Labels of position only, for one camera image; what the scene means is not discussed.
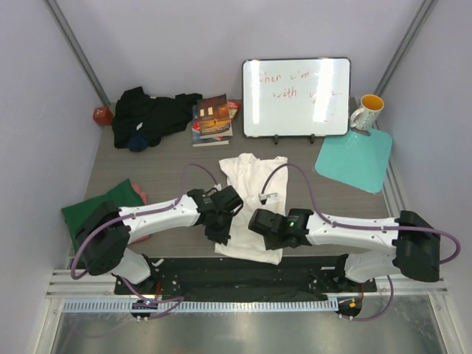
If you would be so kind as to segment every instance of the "metal floor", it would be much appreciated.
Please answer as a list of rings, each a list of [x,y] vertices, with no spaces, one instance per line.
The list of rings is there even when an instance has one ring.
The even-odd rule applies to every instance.
[[[362,316],[377,313],[387,300],[366,297]],[[427,296],[397,296],[383,317],[362,323],[338,319],[334,313],[305,312],[186,314],[148,323],[130,318],[124,313],[63,313],[52,353],[446,353]],[[123,321],[129,323],[106,334]],[[88,339],[84,334],[105,336]]]

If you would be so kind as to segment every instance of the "white mug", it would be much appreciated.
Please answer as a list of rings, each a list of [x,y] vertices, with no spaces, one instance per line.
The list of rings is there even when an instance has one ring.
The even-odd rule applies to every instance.
[[[384,101],[374,94],[366,94],[361,98],[361,106],[351,114],[349,119],[351,128],[368,131],[378,115],[384,109]]]

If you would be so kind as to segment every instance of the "green cloth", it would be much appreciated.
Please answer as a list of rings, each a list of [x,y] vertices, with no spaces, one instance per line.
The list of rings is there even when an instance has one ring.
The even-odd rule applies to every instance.
[[[141,196],[136,193],[131,186],[130,180],[126,179],[104,195],[99,195],[98,197],[87,199],[81,203],[62,208],[64,220],[69,229],[69,234],[71,235],[76,252],[79,249],[79,245],[75,240],[76,233],[87,218],[104,201],[114,201],[117,207],[140,207],[144,205]]]

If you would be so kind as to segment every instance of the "book cover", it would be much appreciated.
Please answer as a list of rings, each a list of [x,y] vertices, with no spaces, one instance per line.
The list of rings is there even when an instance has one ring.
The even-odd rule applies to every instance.
[[[236,117],[236,114],[237,112],[239,111],[239,109],[241,108],[241,103],[239,103],[238,101],[234,101],[234,100],[228,100],[228,108],[229,108],[229,118],[231,118],[231,122],[233,121],[233,119]],[[198,115],[198,109],[196,106],[193,107],[193,115]],[[200,124],[198,123],[198,119],[197,120],[193,120],[193,123],[192,123],[192,130],[195,131],[196,133],[200,133]]]
[[[225,94],[197,101],[197,109],[202,138],[233,135]]]
[[[212,138],[202,138],[198,129],[198,109],[197,106],[193,106],[193,118],[192,118],[192,146],[210,146],[210,145],[226,145],[229,144],[229,137],[227,136],[215,136]]]

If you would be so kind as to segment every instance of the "whiteboard stand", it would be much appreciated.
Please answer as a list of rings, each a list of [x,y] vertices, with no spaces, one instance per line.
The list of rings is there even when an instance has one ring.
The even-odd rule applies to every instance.
[[[247,60],[243,64],[247,137],[345,135],[349,121],[348,58]]]

